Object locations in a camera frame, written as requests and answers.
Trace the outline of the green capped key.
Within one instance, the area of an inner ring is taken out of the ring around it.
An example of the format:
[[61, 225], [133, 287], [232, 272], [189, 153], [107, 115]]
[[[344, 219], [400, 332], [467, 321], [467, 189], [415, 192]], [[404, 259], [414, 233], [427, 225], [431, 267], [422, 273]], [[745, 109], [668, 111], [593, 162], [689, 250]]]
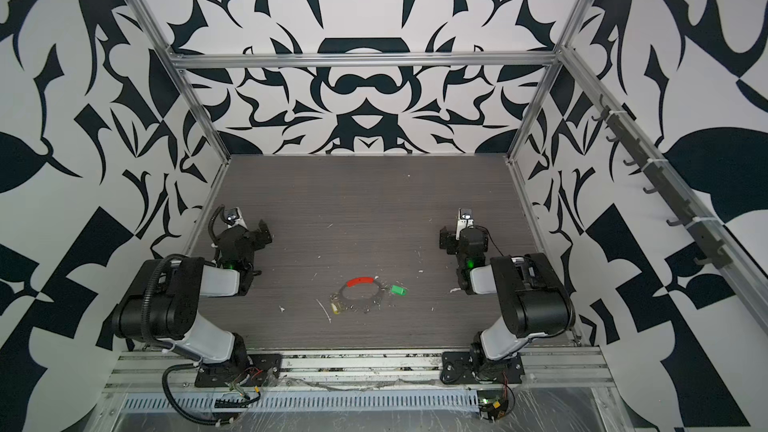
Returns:
[[404, 287], [402, 287], [402, 286], [398, 286], [398, 285], [390, 285], [390, 286], [387, 288], [387, 291], [388, 291], [390, 294], [392, 294], [392, 295], [397, 295], [397, 296], [406, 296], [406, 295], [407, 295], [407, 293], [408, 293], [408, 291], [407, 291], [407, 289], [406, 289], [406, 288], [404, 288]]

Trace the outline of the large wire keyring red sleeve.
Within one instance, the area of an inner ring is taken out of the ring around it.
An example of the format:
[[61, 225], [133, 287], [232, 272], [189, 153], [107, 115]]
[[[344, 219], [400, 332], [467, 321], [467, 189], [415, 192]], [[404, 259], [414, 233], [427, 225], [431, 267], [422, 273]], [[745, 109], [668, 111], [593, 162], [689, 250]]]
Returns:
[[344, 282], [338, 291], [331, 295], [330, 305], [337, 304], [342, 309], [341, 313], [348, 311], [368, 313], [381, 305], [389, 293], [387, 288], [375, 277], [353, 278]]

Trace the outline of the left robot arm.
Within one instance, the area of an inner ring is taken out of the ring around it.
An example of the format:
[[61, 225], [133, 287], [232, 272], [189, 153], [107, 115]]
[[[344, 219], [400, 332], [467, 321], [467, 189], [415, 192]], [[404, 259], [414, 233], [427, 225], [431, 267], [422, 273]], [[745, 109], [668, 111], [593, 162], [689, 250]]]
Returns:
[[241, 297], [261, 272], [254, 256], [273, 241], [263, 220], [230, 224], [212, 237], [214, 260], [172, 254], [145, 261], [110, 317], [118, 338], [171, 351], [209, 374], [238, 376], [252, 366], [244, 339], [199, 311], [203, 298]]

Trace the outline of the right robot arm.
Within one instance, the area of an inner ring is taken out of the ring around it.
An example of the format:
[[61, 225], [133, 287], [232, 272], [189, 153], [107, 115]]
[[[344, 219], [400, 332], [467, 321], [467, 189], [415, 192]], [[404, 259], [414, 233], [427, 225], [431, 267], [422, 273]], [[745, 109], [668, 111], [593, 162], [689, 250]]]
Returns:
[[484, 381], [500, 375], [531, 342], [562, 335], [575, 321], [571, 299], [545, 254], [488, 258], [490, 242], [480, 226], [439, 232], [439, 248], [456, 258], [459, 289], [498, 299], [499, 318], [470, 345], [472, 374]]

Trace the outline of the green lit circuit board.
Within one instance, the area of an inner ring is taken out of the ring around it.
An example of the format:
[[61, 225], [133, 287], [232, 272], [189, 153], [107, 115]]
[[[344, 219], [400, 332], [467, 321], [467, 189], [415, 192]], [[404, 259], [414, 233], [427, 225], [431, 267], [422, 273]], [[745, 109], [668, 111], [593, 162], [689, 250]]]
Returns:
[[510, 388], [505, 388], [498, 395], [491, 391], [480, 391], [478, 394], [479, 418], [488, 422], [497, 422], [506, 417], [515, 407], [516, 398]]

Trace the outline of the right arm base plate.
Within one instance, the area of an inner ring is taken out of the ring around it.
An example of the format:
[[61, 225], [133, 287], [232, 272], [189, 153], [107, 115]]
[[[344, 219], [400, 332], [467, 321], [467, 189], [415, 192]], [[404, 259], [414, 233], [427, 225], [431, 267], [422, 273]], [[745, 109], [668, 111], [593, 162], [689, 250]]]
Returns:
[[474, 352], [443, 352], [440, 381], [445, 385], [521, 384], [525, 370], [519, 357], [489, 361]]

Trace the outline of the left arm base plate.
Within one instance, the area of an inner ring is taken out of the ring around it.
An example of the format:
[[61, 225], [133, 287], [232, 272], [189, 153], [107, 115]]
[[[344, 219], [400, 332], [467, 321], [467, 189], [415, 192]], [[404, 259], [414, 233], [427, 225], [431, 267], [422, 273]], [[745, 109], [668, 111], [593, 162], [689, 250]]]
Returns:
[[249, 354], [240, 365], [229, 361], [203, 364], [196, 376], [197, 388], [227, 387], [236, 383], [242, 387], [261, 387], [280, 378], [283, 356], [279, 353]]

